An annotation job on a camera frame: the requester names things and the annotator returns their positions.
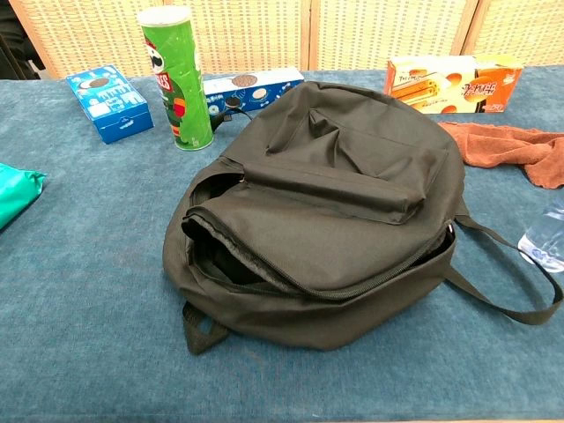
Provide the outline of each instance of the green pringles can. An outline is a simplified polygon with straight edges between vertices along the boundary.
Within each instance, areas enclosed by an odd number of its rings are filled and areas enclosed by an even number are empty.
[[[139,12],[152,71],[160,85],[176,146],[199,150],[213,140],[202,73],[187,6],[157,6]]]

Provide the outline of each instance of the oreo box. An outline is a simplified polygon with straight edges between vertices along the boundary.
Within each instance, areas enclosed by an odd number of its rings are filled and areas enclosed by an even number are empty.
[[[210,115],[233,113],[238,108],[248,112],[265,108],[282,94],[303,82],[296,68],[263,70],[230,78],[204,81]]]
[[[114,65],[66,79],[104,143],[152,128],[147,102]]]

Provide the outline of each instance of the zipper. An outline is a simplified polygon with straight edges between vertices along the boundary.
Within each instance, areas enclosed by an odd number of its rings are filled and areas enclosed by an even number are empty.
[[[202,269],[202,267],[196,261],[194,261],[194,265],[200,271],[200,273],[202,273],[208,279],[213,280],[214,282],[220,285],[227,286],[228,288],[235,289],[237,291],[243,291],[244,293],[263,293],[267,295],[277,295],[284,297],[291,296],[289,293],[282,293],[281,291],[269,291],[268,289],[256,288],[250,285],[238,285],[238,284],[234,284],[233,282],[226,282],[223,279],[210,275],[205,269]]]
[[[191,207],[188,210],[187,217],[189,218],[191,215],[194,215],[194,214],[197,215],[200,219],[204,219],[204,220],[208,221],[212,226],[220,227],[221,230],[222,230],[221,232],[224,235],[231,238],[232,240],[234,240],[235,244],[239,248],[243,247],[252,256],[258,258],[258,260],[260,262],[262,262],[263,265],[265,265],[265,266],[269,267],[271,270],[275,271],[283,280],[289,282],[291,285],[300,289],[304,293],[308,293],[309,295],[312,295],[314,297],[324,299],[324,300],[346,300],[348,298],[356,297],[358,295],[366,293],[366,292],[382,285],[384,282],[389,281],[390,279],[394,278],[395,276],[399,275],[400,273],[402,273],[403,271],[408,269],[413,263],[415,263],[417,260],[419,260],[423,255],[425,255],[427,253],[427,251],[429,250],[429,248],[434,244],[434,242],[436,240],[438,240],[440,236],[442,236],[443,232],[447,229],[447,227],[449,227],[449,230],[452,231],[452,229],[451,229],[452,225],[450,224],[451,221],[448,220],[447,222],[445,222],[445,224],[443,226],[441,226],[441,230],[439,231],[439,233],[434,238],[432,238],[430,241],[427,241],[422,247],[420,247],[409,258],[404,260],[400,265],[398,265],[394,269],[391,269],[391,270],[383,273],[378,278],[371,279],[369,281],[369,283],[367,283],[367,282],[360,283],[360,286],[357,286],[357,287],[354,287],[354,288],[351,288],[351,289],[344,288],[344,289],[333,290],[333,291],[318,291],[318,290],[315,290],[315,289],[307,288],[306,286],[302,285],[297,280],[291,278],[286,272],[284,272],[282,269],[280,269],[276,264],[271,262],[268,258],[266,258],[265,256],[263,256],[260,253],[255,252],[251,247],[249,247],[249,245],[245,241],[243,241],[233,231],[231,231],[231,229],[229,229],[223,223],[223,221],[220,218],[218,218],[218,216],[216,214],[214,214],[213,212],[209,211],[208,209],[206,209],[202,206],[196,205],[194,207]]]

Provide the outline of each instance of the plastic water bottle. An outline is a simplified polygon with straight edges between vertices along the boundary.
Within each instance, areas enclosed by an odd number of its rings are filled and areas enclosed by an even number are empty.
[[[541,264],[546,271],[564,271],[564,189],[545,208],[519,241],[519,248]]]

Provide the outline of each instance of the table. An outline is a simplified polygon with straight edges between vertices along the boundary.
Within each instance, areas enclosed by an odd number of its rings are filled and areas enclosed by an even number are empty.
[[[384,80],[377,70],[306,77],[376,90]],[[527,68],[506,113],[434,119],[564,131],[562,80],[564,67]],[[63,81],[0,81],[0,161],[48,174],[0,233],[0,421],[564,417],[564,310],[528,327],[446,284],[333,352],[234,335],[189,356],[183,299],[161,265],[165,229],[194,174],[248,121],[182,152],[156,83],[132,83],[155,128],[104,145]],[[514,242],[552,194],[518,167],[467,167],[474,218]],[[493,300],[549,301],[517,255],[457,233],[455,267]]]

